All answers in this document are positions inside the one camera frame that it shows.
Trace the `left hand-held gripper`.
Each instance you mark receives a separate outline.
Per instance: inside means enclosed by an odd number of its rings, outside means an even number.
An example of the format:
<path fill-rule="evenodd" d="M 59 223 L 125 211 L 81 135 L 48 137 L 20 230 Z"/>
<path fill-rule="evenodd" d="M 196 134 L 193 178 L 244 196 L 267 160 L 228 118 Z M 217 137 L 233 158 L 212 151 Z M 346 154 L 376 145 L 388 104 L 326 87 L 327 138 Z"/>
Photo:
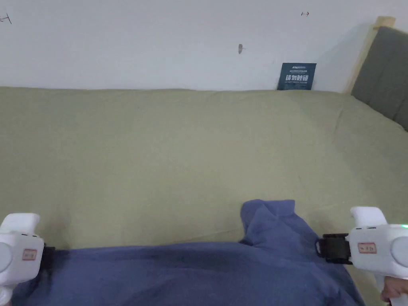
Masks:
<path fill-rule="evenodd" d="M 40 216 L 12 213 L 0 225 L 0 304 L 11 305 L 13 290 L 20 283 L 51 275 L 55 248 L 35 233 Z"/>

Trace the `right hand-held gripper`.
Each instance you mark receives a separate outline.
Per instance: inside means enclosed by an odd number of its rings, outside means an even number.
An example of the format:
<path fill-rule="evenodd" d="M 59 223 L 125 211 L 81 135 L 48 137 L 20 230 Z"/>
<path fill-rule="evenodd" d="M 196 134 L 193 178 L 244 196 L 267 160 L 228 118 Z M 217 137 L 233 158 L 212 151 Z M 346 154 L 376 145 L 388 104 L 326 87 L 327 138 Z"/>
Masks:
<path fill-rule="evenodd" d="M 322 257 L 329 263 L 354 265 L 374 275 L 382 290 L 385 277 L 408 278 L 408 226 L 389 224 L 377 207 L 350 209 L 355 227 L 349 233 L 322 236 Z"/>

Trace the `person's right hand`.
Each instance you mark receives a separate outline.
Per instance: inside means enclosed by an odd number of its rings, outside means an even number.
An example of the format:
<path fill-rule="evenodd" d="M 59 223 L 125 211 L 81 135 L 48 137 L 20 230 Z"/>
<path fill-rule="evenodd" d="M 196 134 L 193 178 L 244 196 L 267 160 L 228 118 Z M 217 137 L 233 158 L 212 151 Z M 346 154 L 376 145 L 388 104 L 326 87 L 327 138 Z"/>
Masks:
<path fill-rule="evenodd" d="M 408 280 L 394 277 L 384 278 L 384 288 L 381 292 L 381 299 L 384 302 L 391 302 L 392 298 L 408 294 Z"/>

